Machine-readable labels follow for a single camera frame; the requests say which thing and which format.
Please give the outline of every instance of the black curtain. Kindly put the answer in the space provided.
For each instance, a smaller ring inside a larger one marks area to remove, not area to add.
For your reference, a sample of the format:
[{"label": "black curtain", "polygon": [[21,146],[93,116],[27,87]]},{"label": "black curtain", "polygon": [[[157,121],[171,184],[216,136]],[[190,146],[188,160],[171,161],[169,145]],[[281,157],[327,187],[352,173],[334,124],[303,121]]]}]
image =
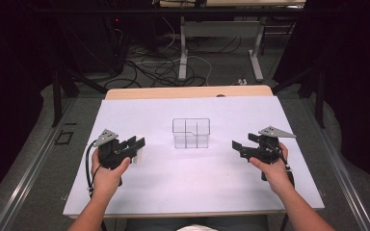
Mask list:
[{"label": "black curtain", "polygon": [[[341,152],[350,162],[370,173],[370,1],[308,0],[305,8],[334,10],[343,6],[344,14],[301,17],[275,80],[285,83],[314,66],[320,55],[329,54],[324,61],[325,100],[334,109],[341,126]],[[341,39],[334,37],[336,32],[341,32]],[[326,52],[325,44],[331,41],[338,43],[334,50]],[[309,77],[302,83],[308,84]]]},{"label": "black curtain", "polygon": [[51,83],[30,21],[14,1],[0,1],[0,182],[40,115]]}]

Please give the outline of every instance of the wrist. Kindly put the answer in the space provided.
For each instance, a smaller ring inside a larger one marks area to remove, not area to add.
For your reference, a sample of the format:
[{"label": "wrist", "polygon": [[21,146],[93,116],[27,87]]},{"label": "wrist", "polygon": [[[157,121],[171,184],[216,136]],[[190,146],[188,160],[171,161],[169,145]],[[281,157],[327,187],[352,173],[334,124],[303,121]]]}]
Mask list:
[{"label": "wrist", "polygon": [[292,193],[297,193],[297,192],[296,192],[296,189],[294,189],[293,185],[291,185],[291,184],[285,184],[285,185],[279,187],[277,192],[276,192],[276,194],[280,198],[285,197],[285,196],[289,196]]},{"label": "wrist", "polygon": [[94,193],[92,194],[92,199],[91,201],[98,203],[98,204],[108,204],[111,200],[112,196],[104,196],[104,194],[101,193]]}]

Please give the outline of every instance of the clear grid container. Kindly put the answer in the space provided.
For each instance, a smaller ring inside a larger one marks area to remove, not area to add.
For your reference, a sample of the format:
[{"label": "clear grid container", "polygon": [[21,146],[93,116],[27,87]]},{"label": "clear grid container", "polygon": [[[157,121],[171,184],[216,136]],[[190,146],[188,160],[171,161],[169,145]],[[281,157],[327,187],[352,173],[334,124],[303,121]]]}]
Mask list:
[{"label": "clear grid container", "polygon": [[209,147],[209,118],[175,118],[172,121],[175,148]]}]

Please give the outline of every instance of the human hand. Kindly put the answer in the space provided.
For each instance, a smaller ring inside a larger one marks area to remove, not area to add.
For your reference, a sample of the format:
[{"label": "human hand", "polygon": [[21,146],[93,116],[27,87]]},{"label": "human hand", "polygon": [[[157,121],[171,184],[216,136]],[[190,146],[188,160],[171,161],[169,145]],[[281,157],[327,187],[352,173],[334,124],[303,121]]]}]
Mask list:
[{"label": "human hand", "polygon": [[[287,160],[287,147],[282,142],[280,142],[279,145],[284,159]],[[254,157],[250,158],[249,162],[264,172],[272,191],[277,195],[280,195],[283,190],[293,187],[287,176],[285,164],[281,159],[278,159],[272,165],[265,164]]]},{"label": "human hand", "polygon": [[99,197],[109,201],[119,187],[121,176],[129,165],[130,158],[127,157],[113,170],[101,167],[98,159],[98,149],[96,148],[92,154],[92,176],[94,179],[92,198]]}]

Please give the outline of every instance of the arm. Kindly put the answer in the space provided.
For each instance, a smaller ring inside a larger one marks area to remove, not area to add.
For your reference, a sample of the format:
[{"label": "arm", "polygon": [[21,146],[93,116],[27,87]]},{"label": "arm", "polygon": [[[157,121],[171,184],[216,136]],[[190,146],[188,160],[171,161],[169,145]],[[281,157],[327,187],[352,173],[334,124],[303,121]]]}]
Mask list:
[{"label": "arm", "polygon": [[114,170],[106,169],[100,166],[98,161],[98,150],[92,154],[92,175],[94,177],[94,191],[92,199],[86,205],[83,212],[76,221],[68,228],[73,230],[93,230],[97,231],[103,220],[107,205],[119,187],[119,179],[128,169],[130,158],[125,158],[121,165]]},{"label": "arm", "polygon": [[[287,148],[283,143],[280,143],[280,147],[287,160]],[[251,158],[250,162],[265,173],[272,191],[283,203],[295,230],[333,230],[296,192],[288,179],[282,160],[278,160],[271,166],[255,158]]]}]

